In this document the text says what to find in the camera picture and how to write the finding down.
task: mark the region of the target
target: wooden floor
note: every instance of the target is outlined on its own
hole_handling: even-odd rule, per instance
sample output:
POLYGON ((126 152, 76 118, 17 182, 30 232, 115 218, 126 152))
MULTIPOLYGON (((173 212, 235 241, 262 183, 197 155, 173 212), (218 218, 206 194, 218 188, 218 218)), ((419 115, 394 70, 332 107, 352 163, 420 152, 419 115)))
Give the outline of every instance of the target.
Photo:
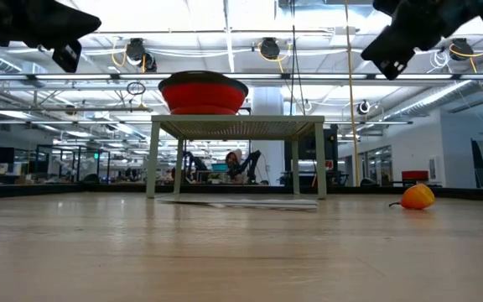
POLYGON ((0 301, 483 301, 483 202, 317 212, 144 194, 0 200, 0 301))

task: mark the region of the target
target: table top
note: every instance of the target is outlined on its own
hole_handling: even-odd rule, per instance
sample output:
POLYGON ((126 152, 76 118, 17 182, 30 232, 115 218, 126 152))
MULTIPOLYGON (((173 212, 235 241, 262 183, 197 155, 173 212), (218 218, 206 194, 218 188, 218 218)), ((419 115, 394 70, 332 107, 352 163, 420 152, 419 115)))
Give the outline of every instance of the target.
POLYGON ((161 128, 175 138, 292 140, 311 134, 320 116, 224 116, 162 115, 152 116, 161 128))

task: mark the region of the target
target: ceiling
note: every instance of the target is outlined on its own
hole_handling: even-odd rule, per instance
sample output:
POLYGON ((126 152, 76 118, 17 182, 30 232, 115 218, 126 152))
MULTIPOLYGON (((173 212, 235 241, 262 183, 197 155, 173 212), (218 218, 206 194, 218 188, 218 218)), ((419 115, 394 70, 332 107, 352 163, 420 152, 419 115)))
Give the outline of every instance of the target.
MULTIPOLYGON (((292 18, 287 8, 278 7, 277 2, 273 0, 126 0, 124 2, 104 0, 101 1, 101 5, 98 1, 90 0, 59 0, 59 2, 96 15, 102 21, 102 26, 96 33, 80 40, 83 53, 78 73, 140 72, 128 63, 123 66, 117 63, 122 62, 124 45, 130 38, 143 38, 145 47, 154 55, 158 63, 158 73, 212 70, 223 73, 277 74, 280 72, 277 62, 266 61, 258 51, 252 51, 253 47, 257 48, 265 37, 277 39, 282 49, 281 55, 286 55, 282 62, 284 72, 292 72, 293 56, 288 51, 288 44, 293 41, 292 18)), ((298 0, 295 24, 301 73, 348 72, 344 6, 336 5, 342 3, 341 1, 327 1, 335 5, 324 3, 323 0, 298 0)), ((371 62, 365 62, 360 57, 360 53, 391 22, 391 19, 372 9, 371 1, 358 0, 352 3, 354 5, 350 5, 349 8, 352 70, 355 74, 379 73, 371 62)), ((477 53, 483 53, 483 23, 479 18, 463 25, 451 39, 458 37, 467 38, 468 43, 477 53)), ((439 45, 448 46, 449 39, 442 40, 439 45)), ((425 53, 418 52, 405 72, 435 75, 448 72, 471 73, 471 64, 468 60, 461 62, 447 60, 448 52, 437 54, 438 49, 425 53)), ((29 49, 19 42, 12 42, 8 48, 0 47, 0 59, 12 65, 21 66, 26 73, 62 72, 52 61, 49 51, 29 49)), ((476 59, 475 63, 480 69, 483 65, 483 56, 476 59)), ((121 95, 116 91, 124 92, 122 88, 105 84, 96 85, 95 88, 95 85, 92 85, 94 83, 87 81, 71 83, 54 81, 50 82, 51 84, 90 85, 88 89, 83 90, 56 91, 26 86, 21 82, 0 81, 0 92, 12 97, 11 102, 0 102, 0 105, 10 109, 38 106, 38 103, 42 102, 42 106, 45 107, 64 107, 71 104, 76 107, 103 108, 97 115, 114 121, 147 121, 151 114, 169 113, 155 84, 148 87, 143 98, 134 99, 132 105, 128 104, 127 100, 121 101, 121 95), (109 112, 115 107, 137 107, 141 103, 153 112, 109 112)), ((285 101, 289 101, 289 88, 281 82, 273 85, 280 86, 285 101)), ((429 82, 425 85, 418 82, 411 86, 392 86, 392 83, 382 86, 370 83, 357 85, 354 82, 351 92, 354 103, 367 100, 371 104, 377 104, 380 108, 378 110, 388 112, 411 97, 426 91, 432 85, 434 84, 429 82)), ((303 84, 302 89, 304 98, 309 101, 309 104, 305 105, 308 114, 325 115, 334 120, 350 119, 350 87, 326 85, 320 82, 317 85, 303 84)), ((300 98, 297 85, 294 87, 294 96, 300 98)), ((247 105, 250 106, 251 102, 254 100, 250 93, 247 105)), ((10 116, 0 114, 0 118, 9 119, 10 116)), ((84 117, 82 112, 74 116, 64 112, 43 112, 40 115, 35 114, 32 118, 68 121, 86 120, 92 117, 84 117)), ((93 125, 89 128, 80 128, 79 131, 93 133, 98 138, 102 136, 113 138, 115 135, 105 130, 97 131, 98 129, 94 128, 100 127, 93 125)), ((150 135, 149 125, 135 125, 131 128, 145 137, 150 135)))

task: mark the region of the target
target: red bowl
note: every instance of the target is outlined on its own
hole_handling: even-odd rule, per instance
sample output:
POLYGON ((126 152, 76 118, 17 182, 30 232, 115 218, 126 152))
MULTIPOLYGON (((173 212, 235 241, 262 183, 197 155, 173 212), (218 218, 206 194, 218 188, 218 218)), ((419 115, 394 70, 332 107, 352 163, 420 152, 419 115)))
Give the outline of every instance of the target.
POLYGON ((171 114, 234 115, 249 92, 240 81, 211 71, 177 72, 158 88, 171 114))

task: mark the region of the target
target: table leg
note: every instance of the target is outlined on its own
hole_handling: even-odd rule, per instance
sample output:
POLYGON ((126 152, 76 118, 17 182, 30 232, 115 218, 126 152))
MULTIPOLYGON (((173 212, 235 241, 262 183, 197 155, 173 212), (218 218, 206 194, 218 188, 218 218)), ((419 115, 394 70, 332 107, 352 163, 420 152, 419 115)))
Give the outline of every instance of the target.
POLYGON ((325 142, 324 124, 317 122, 314 125, 316 137, 316 173, 318 175, 318 199, 325 199, 327 196, 327 179, 325 175, 325 142))
POLYGON ((180 186, 182 185, 182 179, 184 178, 184 169, 182 168, 182 162, 184 159, 184 139, 178 139, 178 150, 176 155, 176 173, 174 174, 174 193, 180 194, 180 186))
POLYGON ((150 152, 148 153, 150 159, 147 167, 147 198, 154 198, 156 193, 156 167, 158 166, 158 144, 159 144, 159 129, 161 122, 152 123, 152 134, 150 138, 150 152))
POLYGON ((293 194, 299 195, 299 147, 298 141, 292 141, 292 184, 293 194))

